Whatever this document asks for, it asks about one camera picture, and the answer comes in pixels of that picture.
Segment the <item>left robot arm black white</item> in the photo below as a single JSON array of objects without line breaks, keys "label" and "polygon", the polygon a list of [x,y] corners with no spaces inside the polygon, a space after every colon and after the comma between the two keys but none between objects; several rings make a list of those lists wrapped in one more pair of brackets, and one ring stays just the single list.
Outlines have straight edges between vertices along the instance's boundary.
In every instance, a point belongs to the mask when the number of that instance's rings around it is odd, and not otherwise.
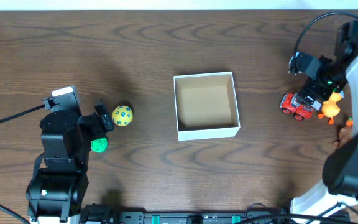
[{"label": "left robot arm black white", "polygon": [[27,190],[28,216],[32,222],[52,217],[66,223],[79,215],[89,181],[87,176],[92,141],[114,129],[104,103],[83,116],[78,106],[56,110],[40,122],[44,153],[34,164]]}]

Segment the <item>brown plush capybara toy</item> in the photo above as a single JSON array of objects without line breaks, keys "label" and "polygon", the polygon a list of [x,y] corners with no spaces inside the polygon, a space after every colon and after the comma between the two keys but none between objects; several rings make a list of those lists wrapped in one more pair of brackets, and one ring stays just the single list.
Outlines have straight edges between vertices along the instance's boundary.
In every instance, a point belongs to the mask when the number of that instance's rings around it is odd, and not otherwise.
[{"label": "brown plush capybara toy", "polygon": [[353,120],[348,118],[345,126],[338,131],[338,140],[333,142],[333,148],[339,149],[347,143],[352,137]]}]

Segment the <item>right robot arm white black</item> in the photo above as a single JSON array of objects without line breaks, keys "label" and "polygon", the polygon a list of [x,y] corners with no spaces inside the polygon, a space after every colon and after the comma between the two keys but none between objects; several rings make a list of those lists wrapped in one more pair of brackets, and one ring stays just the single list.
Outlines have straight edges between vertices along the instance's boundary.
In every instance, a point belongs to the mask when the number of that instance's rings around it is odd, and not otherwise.
[{"label": "right robot arm white black", "polygon": [[352,103],[352,135],[326,160],[321,181],[291,201],[290,212],[298,223],[328,217],[346,205],[358,204],[358,19],[343,24],[337,32],[334,61],[295,51],[290,73],[304,73],[309,79],[300,100],[314,105],[329,94],[349,85]]}]

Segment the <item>red toy fire truck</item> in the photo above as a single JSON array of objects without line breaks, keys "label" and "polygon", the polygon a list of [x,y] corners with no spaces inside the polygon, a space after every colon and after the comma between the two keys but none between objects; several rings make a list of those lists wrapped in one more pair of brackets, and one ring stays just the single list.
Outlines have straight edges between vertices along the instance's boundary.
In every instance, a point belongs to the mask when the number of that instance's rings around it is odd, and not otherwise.
[{"label": "red toy fire truck", "polygon": [[310,119],[314,109],[298,101],[297,96],[297,93],[286,93],[280,102],[281,111],[285,114],[292,114],[298,121]]}]

